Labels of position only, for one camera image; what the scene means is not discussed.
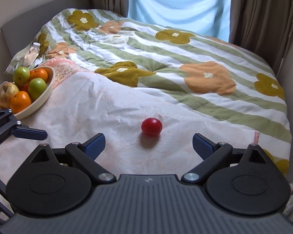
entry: floral bedding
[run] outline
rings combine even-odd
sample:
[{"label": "floral bedding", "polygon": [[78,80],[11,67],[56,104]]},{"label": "floral bedding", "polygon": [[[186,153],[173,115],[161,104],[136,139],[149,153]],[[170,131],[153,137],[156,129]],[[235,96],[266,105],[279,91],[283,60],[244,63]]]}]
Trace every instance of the floral bedding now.
[{"label": "floral bedding", "polygon": [[[67,58],[205,117],[258,131],[255,141],[286,172],[291,133],[284,92],[257,55],[219,39],[104,10],[63,10],[34,41],[41,43],[41,61]],[[16,54],[7,71],[21,66],[29,47]]]}]

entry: bed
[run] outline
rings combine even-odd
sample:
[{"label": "bed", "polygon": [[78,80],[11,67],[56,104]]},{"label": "bed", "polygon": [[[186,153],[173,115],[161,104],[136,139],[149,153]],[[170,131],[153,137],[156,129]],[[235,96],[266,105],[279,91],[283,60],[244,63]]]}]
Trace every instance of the bed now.
[{"label": "bed", "polygon": [[[48,101],[22,123],[45,129],[51,147],[101,132],[106,149],[96,161],[116,176],[180,176],[202,161],[191,145],[201,133],[235,148],[258,143],[286,174],[291,134],[284,92],[255,54],[186,30],[75,7],[46,22],[6,73],[22,65],[33,42],[40,42],[39,63],[55,69],[56,82]],[[141,134],[148,117],[163,122],[159,138]],[[3,182],[38,143],[9,138],[0,146]]]}]

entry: green apple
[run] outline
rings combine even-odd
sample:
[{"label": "green apple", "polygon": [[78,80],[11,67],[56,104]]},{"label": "green apple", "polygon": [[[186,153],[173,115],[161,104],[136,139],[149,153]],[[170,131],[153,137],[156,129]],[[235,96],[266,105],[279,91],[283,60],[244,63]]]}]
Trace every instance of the green apple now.
[{"label": "green apple", "polygon": [[19,67],[13,74],[13,81],[17,86],[24,86],[30,77],[29,69],[26,67]]},{"label": "green apple", "polygon": [[29,85],[28,85],[29,96],[33,100],[36,100],[46,90],[46,88],[47,88],[47,85],[43,79],[34,78],[33,80],[29,82]]}]

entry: window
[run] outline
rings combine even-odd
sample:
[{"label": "window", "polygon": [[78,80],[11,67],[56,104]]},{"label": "window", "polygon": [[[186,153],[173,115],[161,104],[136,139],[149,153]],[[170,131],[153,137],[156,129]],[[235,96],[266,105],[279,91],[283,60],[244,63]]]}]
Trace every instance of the window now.
[{"label": "window", "polygon": [[129,0],[128,17],[229,40],[231,0]]}]

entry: clear plastic bag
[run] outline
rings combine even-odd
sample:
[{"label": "clear plastic bag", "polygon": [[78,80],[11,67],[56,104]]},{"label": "clear plastic bag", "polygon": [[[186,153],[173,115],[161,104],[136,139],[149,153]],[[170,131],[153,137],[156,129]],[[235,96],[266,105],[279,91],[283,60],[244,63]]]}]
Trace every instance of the clear plastic bag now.
[{"label": "clear plastic bag", "polygon": [[288,216],[293,210],[293,183],[290,183],[290,187],[291,187],[291,196],[283,211],[284,216]]}]

